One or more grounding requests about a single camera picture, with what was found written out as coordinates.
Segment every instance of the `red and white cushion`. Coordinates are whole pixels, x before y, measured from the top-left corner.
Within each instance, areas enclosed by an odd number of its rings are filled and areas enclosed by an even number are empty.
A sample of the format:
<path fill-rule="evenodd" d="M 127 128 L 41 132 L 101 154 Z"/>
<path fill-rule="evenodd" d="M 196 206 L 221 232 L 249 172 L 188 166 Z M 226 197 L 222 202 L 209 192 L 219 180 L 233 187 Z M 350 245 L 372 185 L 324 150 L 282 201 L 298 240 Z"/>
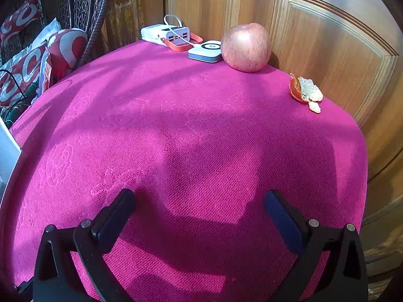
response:
<path fill-rule="evenodd" d="M 22 91 L 24 91 L 29 84 L 38 80 L 41 60 L 45 48 L 46 44 L 43 44 L 31 50 L 16 64 L 13 64 L 8 68 Z M 5 72 L 0 73 L 0 92 L 0 105 L 2 106 L 13 105 L 22 96 L 20 90 L 15 85 L 14 80 Z"/>
<path fill-rule="evenodd" d="M 42 56 L 36 97 L 32 100 L 32 103 L 43 93 L 45 93 L 52 85 L 52 56 L 50 55 L 48 49 L 46 49 L 44 55 Z"/>
<path fill-rule="evenodd" d="M 87 33 L 78 28 L 63 29 L 49 38 L 54 82 L 69 74 L 84 52 Z"/>
<path fill-rule="evenodd" d="M 38 0 L 26 0 L 10 17 L 8 17 L 0 28 L 0 39 L 2 45 L 6 46 L 9 38 L 25 28 L 35 19 L 40 19 Z"/>

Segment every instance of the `red apple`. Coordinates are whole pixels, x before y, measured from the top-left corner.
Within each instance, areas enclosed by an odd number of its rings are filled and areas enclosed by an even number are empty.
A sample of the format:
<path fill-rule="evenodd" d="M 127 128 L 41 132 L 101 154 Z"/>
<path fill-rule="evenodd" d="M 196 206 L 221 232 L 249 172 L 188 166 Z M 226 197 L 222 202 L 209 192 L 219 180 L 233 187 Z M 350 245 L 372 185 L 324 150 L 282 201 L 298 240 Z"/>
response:
<path fill-rule="evenodd" d="M 271 52 L 269 34 L 257 23 L 231 27 L 221 40 L 222 58 L 239 71 L 261 70 L 269 61 Z"/>

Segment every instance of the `pink tablecloth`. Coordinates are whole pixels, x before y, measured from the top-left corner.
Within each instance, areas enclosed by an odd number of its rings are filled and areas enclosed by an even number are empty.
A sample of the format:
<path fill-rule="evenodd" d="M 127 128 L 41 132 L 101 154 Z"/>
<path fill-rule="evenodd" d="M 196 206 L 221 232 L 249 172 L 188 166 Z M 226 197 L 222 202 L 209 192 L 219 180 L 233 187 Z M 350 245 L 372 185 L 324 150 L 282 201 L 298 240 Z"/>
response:
<path fill-rule="evenodd" d="M 266 301 L 295 256 L 263 194 L 339 227 L 359 228 L 365 202 L 356 123 L 326 98 L 314 114 L 288 83 L 141 42 L 52 87 L 12 129 L 28 158 L 5 232 L 10 278 L 33 275 L 47 224 L 75 227 L 127 187 L 138 205 L 105 260 L 135 301 Z"/>

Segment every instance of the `white cable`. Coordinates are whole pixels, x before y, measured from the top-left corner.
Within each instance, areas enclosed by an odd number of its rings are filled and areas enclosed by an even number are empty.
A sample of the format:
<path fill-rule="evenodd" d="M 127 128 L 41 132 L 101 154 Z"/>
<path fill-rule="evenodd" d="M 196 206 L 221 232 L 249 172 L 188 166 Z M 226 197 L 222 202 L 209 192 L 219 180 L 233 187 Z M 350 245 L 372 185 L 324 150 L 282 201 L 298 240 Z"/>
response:
<path fill-rule="evenodd" d="M 171 28 L 171 26 L 170 26 L 170 25 L 168 24 L 168 22 L 166 21 L 166 18 L 167 18 L 167 17 L 175 17 L 176 20 L 177 20 L 178 23 L 179 23 L 179 26 L 182 27 L 182 23 L 181 23 L 181 21 L 179 20 L 179 18 L 178 18 L 177 16 L 175 16 L 175 15 L 165 15 L 165 17 L 164 17 L 164 23 L 165 23 L 165 25 L 168 26 L 169 30 L 170 30 L 172 33 L 174 33 L 176 36 L 178 36 L 181 40 L 185 41 L 186 43 L 188 43 L 188 44 L 190 44 L 190 45 L 192 45 L 192 46 L 195 46 L 193 43 L 190 43 L 189 41 L 186 41 L 182 36 L 180 36 L 180 35 L 178 35 L 177 33 L 175 33 L 175 31 Z"/>

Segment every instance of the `door panel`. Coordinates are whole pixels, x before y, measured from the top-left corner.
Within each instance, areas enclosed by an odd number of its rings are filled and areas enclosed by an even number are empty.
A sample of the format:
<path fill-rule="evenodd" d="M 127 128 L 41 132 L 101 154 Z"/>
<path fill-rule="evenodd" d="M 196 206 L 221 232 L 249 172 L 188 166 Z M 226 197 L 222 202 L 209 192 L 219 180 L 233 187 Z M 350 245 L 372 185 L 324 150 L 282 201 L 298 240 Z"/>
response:
<path fill-rule="evenodd" d="M 270 36 L 280 69 L 311 78 L 362 125 L 389 82 L 397 53 L 320 0 L 276 0 L 273 19 Z"/>
<path fill-rule="evenodd" d="M 162 18 L 163 0 L 110 0 L 96 56 L 140 40 L 140 30 L 161 23 Z"/>
<path fill-rule="evenodd" d="M 201 37 L 221 40 L 224 29 L 238 24 L 240 0 L 168 0 L 168 13 L 197 28 Z"/>
<path fill-rule="evenodd" d="M 368 147 L 361 228 L 368 275 L 397 267 L 403 237 L 403 34 L 383 2 L 165 0 L 164 9 L 205 40 L 220 40 L 235 24 L 258 22 L 271 36 L 269 62 L 312 78 L 355 118 Z M 372 287 L 379 292 L 387 282 Z"/>

